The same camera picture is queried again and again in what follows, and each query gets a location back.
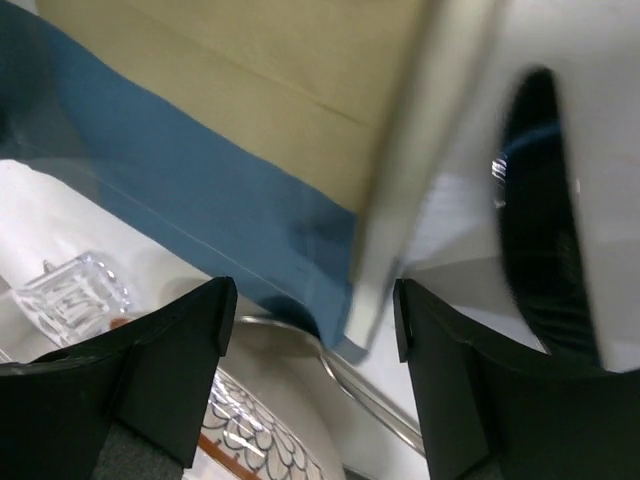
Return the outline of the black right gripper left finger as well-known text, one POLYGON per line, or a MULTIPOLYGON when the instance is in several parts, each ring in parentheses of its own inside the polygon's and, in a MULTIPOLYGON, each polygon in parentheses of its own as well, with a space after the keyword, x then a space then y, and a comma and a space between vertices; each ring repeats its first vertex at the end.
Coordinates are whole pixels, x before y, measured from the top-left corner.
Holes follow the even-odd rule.
POLYGON ((235 309, 235 282, 217 277, 110 332, 3 364, 2 477, 181 478, 235 309))

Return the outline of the blue beige checked placemat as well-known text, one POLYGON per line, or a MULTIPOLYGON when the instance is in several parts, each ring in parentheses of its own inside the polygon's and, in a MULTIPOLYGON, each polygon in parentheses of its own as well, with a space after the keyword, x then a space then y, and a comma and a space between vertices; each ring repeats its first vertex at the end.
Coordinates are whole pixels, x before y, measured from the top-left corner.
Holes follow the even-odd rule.
POLYGON ((1 155, 368 354, 497 1, 5 1, 1 155))

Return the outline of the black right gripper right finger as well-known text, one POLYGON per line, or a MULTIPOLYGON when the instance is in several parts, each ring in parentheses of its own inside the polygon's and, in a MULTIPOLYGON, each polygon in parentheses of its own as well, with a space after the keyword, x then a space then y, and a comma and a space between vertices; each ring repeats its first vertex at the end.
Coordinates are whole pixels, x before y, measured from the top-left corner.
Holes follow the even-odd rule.
POLYGON ((433 479, 635 479, 639 374, 533 350, 414 280, 393 291, 433 479))

